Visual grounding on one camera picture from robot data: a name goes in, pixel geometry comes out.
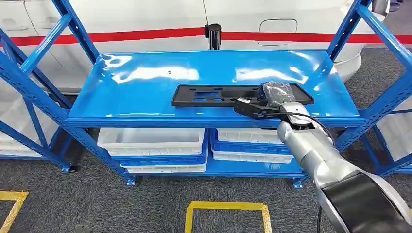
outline white car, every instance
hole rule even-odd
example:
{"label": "white car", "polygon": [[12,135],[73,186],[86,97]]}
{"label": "white car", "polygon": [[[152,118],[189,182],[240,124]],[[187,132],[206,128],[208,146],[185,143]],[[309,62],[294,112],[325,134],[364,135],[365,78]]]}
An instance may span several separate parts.
{"label": "white car", "polygon": [[[374,13],[383,21],[389,9]],[[195,28],[219,23],[224,32],[335,34],[353,0],[70,0],[88,33],[112,33],[100,53],[207,50],[204,36],[123,40],[121,32]],[[31,36],[44,36],[60,15],[51,0],[0,0],[0,27],[30,53]],[[63,34],[70,34],[67,28]],[[353,34],[373,34],[362,20]],[[325,49],[329,43],[223,40],[221,50]],[[365,44],[347,43],[335,61],[343,81],[361,66]],[[92,64],[79,44],[53,45],[39,68],[64,93],[76,94]]]}

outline gray carpet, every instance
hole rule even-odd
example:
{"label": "gray carpet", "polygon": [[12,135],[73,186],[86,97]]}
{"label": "gray carpet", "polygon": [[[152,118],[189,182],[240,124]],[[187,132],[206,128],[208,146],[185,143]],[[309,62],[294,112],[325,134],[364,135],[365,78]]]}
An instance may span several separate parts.
{"label": "gray carpet", "polygon": [[[367,106],[402,72],[386,49],[364,49],[362,58],[361,69],[347,83],[359,107]],[[378,146],[375,149],[382,154]],[[73,143],[69,156],[81,153],[82,148]],[[370,169],[359,142],[344,156]],[[289,179],[149,177],[141,186],[126,187],[88,152],[79,165],[79,172],[62,174],[47,162],[0,161],[0,190],[29,191],[10,232],[70,233],[85,222],[93,233],[182,233],[185,209],[193,200],[263,202],[269,207],[274,233],[316,229],[318,204],[311,182],[296,191]],[[387,179],[412,206],[410,176]],[[0,220],[11,208],[8,205],[0,205]],[[259,211],[195,210],[193,216],[194,233],[263,232]],[[325,218],[322,232],[333,232]]]}

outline yellow tape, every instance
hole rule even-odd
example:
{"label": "yellow tape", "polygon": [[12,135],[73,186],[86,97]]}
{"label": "yellow tape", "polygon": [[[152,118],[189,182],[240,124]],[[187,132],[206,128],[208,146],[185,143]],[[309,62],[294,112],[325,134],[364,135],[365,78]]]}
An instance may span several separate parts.
{"label": "yellow tape", "polygon": [[261,210],[265,233],[272,233],[268,206],[254,202],[192,201],[186,208],[185,233],[192,232],[194,209]]}
{"label": "yellow tape", "polygon": [[5,192],[0,191],[0,200],[11,200],[15,201],[12,209],[10,210],[9,215],[3,223],[3,226],[0,228],[0,233],[7,233],[10,227],[13,224],[14,219],[17,216],[21,206],[23,205],[24,200],[26,200],[29,192]]}

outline lower shelf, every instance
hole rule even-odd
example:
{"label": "lower shelf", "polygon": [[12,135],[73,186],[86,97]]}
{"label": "lower shelf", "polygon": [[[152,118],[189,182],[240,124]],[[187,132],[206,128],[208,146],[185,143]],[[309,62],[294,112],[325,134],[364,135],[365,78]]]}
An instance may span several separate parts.
{"label": "lower shelf", "polygon": [[403,168],[396,170],[394,173],[412,174],[412,165],[409,164],[408,166],[404,166]]}
{"label": "lower shelf", "polygon": [[295,159],[289,164],[258,163],[243,161],[214,160],[213,154],[209,153],[205,172],[187,173],[161,173],[142,174],[126,173],[136,176],[232,176],[232,177],[285,177],[304,178],[306,174],[302,171]]}

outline shelf top surface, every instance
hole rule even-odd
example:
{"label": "shelf top surface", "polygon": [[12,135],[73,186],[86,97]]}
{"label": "shelf top surface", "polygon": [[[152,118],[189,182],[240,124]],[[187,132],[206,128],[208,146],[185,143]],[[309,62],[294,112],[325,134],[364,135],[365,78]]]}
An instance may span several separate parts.
{"label": "shelf top surface", "polygon": [[124,120],[228,120],[247,125],[255,120],[232,107],[173,107],[176,87],[266,81],[299,84],[314,97],[314,104],[307,105],[314,117],[360,118],[326,51],[260,50],[100,54],[68,121],[105,121],[115,126]]}

